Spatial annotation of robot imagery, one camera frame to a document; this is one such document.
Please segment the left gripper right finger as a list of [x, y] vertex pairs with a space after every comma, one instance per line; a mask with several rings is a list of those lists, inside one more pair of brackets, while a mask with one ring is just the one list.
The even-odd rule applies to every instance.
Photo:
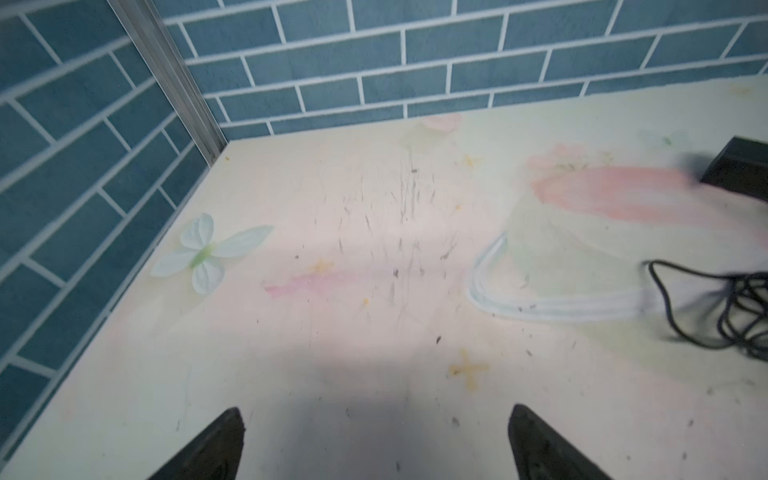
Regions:
[[514, 405], [507, 432], [520, 479], [611, 480], [526, 405]]

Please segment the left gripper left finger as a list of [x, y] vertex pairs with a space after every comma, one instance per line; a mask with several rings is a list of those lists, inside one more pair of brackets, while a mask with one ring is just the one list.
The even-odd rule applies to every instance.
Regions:
[[235, 479], [244, 447], [240, 410], [225, 410], [157, 470], [150, 480]]

